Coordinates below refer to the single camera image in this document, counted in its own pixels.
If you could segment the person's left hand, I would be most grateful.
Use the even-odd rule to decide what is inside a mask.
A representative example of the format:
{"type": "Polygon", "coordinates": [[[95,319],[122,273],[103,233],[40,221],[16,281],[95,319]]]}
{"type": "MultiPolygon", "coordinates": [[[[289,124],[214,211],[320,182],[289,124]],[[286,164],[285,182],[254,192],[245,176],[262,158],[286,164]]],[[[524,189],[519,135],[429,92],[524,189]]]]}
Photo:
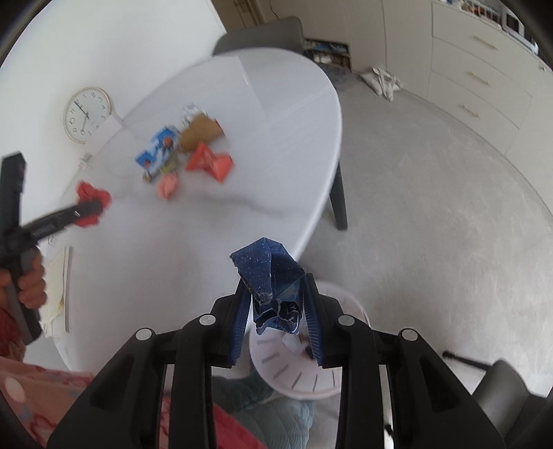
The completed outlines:
{"type": "MultiPolygon", "coordinates": [[[[32,260],[29,271],[21,276],[18,280],[20,293],[18,300],[28,309],[39,309],[47,300],[46,283],[44,280],[45,269],[42,264],[42,255],[40,250],[34,249],[34,258],[32,260]]],[[[1,269],[0,286],[1,286],[1,309],[6,313],[11,314],[11,306],[9,305],[6,289],[12,285],[12,279],[9,272],[1,269]]]]}

